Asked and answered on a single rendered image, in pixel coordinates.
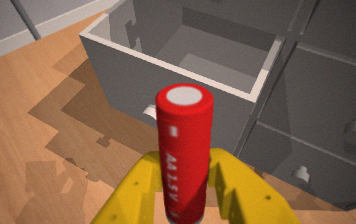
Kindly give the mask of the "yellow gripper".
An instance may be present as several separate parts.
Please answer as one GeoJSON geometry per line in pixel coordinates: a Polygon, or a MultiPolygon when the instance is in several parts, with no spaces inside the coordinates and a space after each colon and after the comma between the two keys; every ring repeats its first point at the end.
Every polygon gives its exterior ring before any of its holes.
{"type": "MultiPolygon", "coordinates": [[[[229,224],[301,224],[285,198],[229,152],[210,148],[208,186],[229,224]]],[[[153,224],[155,191],[162,190],[159,151],[144,154],[90,224],[153,224]]]]}

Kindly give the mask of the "red aa battery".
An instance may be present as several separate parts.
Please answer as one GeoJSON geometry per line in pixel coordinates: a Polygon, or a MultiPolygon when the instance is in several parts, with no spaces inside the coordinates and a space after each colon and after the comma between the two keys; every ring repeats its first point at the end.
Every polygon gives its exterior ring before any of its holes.
{"type": "Polygon", "coordinates": [[[200,224],[208,181],[213,95],[190,83],[155,97],[165,215],[170,224],[200,224]]]}

